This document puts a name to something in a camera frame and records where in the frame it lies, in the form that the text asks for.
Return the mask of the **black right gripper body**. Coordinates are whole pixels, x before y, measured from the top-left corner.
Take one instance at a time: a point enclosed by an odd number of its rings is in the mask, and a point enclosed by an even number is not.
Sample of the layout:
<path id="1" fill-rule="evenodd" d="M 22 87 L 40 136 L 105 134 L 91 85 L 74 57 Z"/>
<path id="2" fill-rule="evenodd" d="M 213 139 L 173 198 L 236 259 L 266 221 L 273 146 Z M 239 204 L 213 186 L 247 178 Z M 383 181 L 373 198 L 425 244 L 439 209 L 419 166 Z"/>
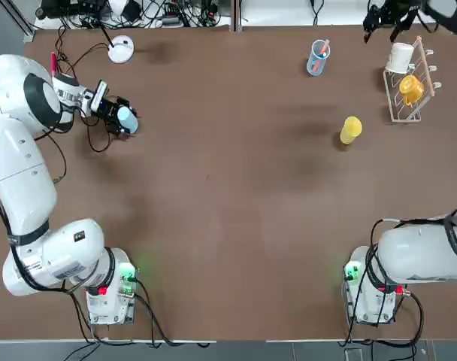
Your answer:
<path id="1" fill-rule="evenodd" d="M 370 4 L 369 14 L 378 20 L 400 20 L 410 11 L 417 10 L 419 2 L 414 0 L 387 0 L 381 5 Z"/>

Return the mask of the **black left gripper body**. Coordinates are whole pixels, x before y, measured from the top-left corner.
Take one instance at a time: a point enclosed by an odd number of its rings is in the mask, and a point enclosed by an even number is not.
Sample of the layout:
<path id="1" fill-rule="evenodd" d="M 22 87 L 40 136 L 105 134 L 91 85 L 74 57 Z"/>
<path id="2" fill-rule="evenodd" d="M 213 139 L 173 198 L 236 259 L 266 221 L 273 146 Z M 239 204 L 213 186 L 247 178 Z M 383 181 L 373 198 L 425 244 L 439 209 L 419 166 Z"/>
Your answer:
<path id="1" fill-rule="evenodd" d="M 98 117 L 104 121 L 107 130 L 119 130 L 119 120 L 117 112 L 119 109 L 118 102 L 112 102 L 108 99 L 102 99 L 98 106 Z"/>

